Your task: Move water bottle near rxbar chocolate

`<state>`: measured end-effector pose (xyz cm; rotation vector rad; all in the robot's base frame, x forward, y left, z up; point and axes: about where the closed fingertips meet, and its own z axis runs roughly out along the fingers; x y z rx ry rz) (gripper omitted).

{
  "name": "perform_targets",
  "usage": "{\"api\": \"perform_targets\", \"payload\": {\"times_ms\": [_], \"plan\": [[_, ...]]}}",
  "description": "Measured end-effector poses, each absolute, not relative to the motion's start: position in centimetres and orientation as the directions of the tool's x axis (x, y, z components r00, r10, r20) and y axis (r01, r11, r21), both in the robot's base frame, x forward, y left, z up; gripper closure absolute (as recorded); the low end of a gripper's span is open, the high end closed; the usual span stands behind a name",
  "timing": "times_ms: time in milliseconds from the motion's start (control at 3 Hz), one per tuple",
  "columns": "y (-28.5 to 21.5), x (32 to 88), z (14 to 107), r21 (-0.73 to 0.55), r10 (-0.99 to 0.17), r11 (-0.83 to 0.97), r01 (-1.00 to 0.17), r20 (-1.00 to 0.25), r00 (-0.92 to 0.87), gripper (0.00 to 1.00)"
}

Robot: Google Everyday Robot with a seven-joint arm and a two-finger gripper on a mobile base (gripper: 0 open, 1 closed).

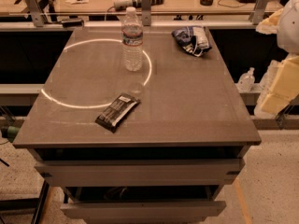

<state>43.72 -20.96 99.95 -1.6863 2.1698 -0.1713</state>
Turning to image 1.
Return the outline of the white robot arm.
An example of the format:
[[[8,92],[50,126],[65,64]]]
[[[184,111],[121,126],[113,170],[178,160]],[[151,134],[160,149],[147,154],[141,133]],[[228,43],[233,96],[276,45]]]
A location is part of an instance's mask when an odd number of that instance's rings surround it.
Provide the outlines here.
[[[284,8],[256,26],[261,34],[276,34],[278,46],[288,52],[281,62],[268,67],[264,88],[254,115],[273,119],[299,95],[299,0],[289,0]]]

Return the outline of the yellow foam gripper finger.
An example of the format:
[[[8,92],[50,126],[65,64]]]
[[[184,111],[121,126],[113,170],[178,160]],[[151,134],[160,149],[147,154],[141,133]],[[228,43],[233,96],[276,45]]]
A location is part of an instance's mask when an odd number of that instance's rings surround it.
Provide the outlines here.
[[[277,115],[298,95],[299,56],[292,55],[278,65],[276,76],[261,103],[261,110]]]
[[[257,26],[256,31],[260,34],[271,35],[278,31],[278,21],[282,14],[283,9],[279,9],[268,18],[262,20]]]

